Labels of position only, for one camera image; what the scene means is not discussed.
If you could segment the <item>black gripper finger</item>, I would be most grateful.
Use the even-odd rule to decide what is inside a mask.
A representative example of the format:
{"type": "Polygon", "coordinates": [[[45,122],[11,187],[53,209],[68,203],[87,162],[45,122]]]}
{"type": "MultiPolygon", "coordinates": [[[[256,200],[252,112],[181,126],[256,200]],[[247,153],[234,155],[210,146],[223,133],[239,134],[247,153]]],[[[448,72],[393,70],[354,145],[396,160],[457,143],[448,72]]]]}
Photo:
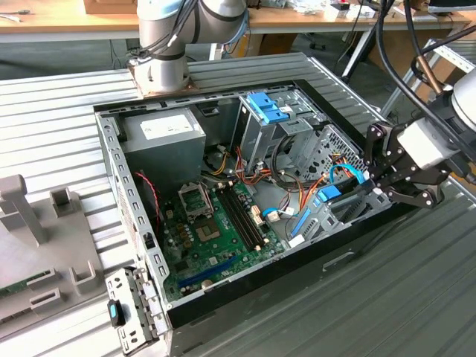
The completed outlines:
{"type": "Polygon", "coordinates": [[[392,202],[418,208],[434,208],[442,201],[439,190],[433,187],[401,180],[394,183],[376,181],[376,187],[385,192],[392,202]]]}
{"type": "Polygon", "coordinates": [[[398,135],[403,129],[404,126],[382,123],[372,124],[367,129],[364,163],[376,186],[389,186],[394,173],[398,171],[399,162],[404,156],[398,135]]]}

